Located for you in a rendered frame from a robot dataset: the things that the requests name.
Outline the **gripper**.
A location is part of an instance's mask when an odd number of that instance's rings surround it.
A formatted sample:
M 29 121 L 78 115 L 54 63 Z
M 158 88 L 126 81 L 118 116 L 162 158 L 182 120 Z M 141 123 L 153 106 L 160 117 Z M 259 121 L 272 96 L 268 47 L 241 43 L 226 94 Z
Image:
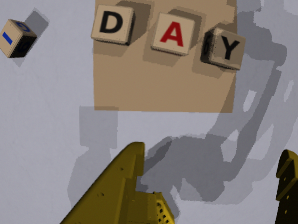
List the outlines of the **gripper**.
M 110 162 L 60 224 L 126 224 L 143 176 L 145 143 L 132 142 Z M 298 155 L 285 149 L 279 159 L 275 224 L 298 224 Z

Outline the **tan square mat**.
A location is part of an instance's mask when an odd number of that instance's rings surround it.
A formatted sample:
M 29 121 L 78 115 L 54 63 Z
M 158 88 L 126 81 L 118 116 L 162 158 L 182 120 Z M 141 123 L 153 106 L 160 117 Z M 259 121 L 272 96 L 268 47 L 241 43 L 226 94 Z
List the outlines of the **tan square mat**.
M 93 41 L 94 110 L 232 113 L 236 70 L 200 61 L 205 33 L 237 34 L 236 0 L 95 0 L 134 9 L 129 46 Z M 152 50 L 157 15 L 195 21 L 187 56 Z

